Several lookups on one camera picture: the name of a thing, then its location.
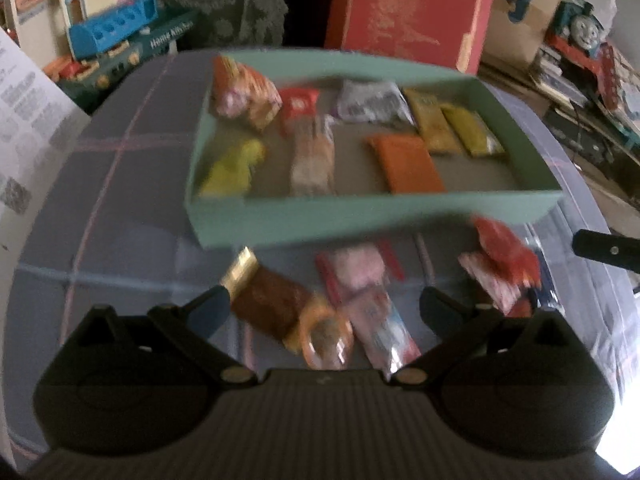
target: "cardboard box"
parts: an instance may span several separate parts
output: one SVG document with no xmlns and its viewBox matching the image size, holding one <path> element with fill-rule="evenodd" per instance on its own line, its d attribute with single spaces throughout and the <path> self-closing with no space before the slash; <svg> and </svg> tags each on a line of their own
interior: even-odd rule
<svg viewBox="0 0 640 480">
<path fill-rule="evenodd" d="M 334 130 L 337 195 L 290 196 L 291 139 L 273 121 L 261 135 L 268 156 L 254 173 L 247 196 L 201 198 L 197 191 L 230 146 L 255 138 L 241 120 L 217 120 L 204 97 L 191 154 L 184 205 L 203 247 L 270 245 L 363 236 L 419 228 L 430 219 L 472 212 L 508 223 L 531 222 L 562 196 L 558 181 L 516 121 L 477 78 L 438 66 L 327 50 L 235 50 L 229 53 L 271 78 L 279 88 L 317 86 L 320 113 L 330 110 L 342 78 L 394 80 L 417 86 L 477 111 L 499 138 L 507 158 L 433 156 L 447 189 L 437 194 L 390 194 L 364 137 L 385 131 L 380 124 L 344 124 Z"/>
<path fill-rule="evenodd" d="M 492 0 L 332 0 L 326 48 L 475 74 Z"/>
<path fill-rule="evenodd" d="M 560 0 L 494 0 L 482 62 L 503 72 L 526 72 Z"/>
</svg>

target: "paper sheet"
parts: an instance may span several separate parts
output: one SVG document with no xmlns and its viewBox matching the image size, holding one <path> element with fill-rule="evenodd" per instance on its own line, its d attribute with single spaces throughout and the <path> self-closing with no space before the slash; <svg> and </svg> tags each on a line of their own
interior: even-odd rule
<svg viewBox="0 0 640 480">
<path fill-rule="evenodd" d="M 90 118 L 0 30 L 0 377 L 9 293 L 44 199 Z M 47 308 L 47 298 L 42 298 Z M 10 440 L 0 383 L 0 452 Z"/>
</svg>

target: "orange toy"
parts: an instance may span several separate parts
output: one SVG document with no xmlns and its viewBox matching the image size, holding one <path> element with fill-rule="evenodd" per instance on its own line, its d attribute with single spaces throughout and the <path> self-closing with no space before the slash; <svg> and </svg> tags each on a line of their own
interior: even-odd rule
<svg viewBox="0 0 640 480">
<path fill-rule="evenodd" d="M 415 134 L 388 134 L 367 137 L 378 154 L 391 193 L 444 193 L 431 155 Z"/>
</svg>

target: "silver package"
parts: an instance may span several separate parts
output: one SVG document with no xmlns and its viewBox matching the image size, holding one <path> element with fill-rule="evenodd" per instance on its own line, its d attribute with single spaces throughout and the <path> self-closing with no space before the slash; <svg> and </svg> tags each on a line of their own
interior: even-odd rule
<svg viewBox="0 0 640 480">
<path fill-rule="evenodd" d="M 345 80 L 338 95 L 335 114 L 350 123 L 415 126 L 409 105 L 398 85 L 392 81 L 356 83 Z"/>
</svg>

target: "yellow package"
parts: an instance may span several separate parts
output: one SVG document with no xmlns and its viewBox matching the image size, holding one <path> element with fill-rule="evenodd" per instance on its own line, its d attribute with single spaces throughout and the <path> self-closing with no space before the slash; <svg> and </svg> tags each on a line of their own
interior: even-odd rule
<svg viewBox="0 0 640 480">
<path fill-rule="evenodd" d="M 500 155 L 504 148 L 477 112 L 461 106 L 444 104 L 444 116 L 453 126 L 471 156 Z"/>
<path fill-rule="evenodd" d="M 265 157 L 264 144 L 257 139 L 233 146 L 209 170 L 198 194 L 203 197 L 244 195 L 251 189 L 254 167 Z"/>
<path fill-rule="evenodd" d="M 418 130 L 431 153 L 462 154 L 462 145 L 440 110 L 438 100 L 431 94 L 412 88 L 402 89 L 409 102 Z"/>
</svg>

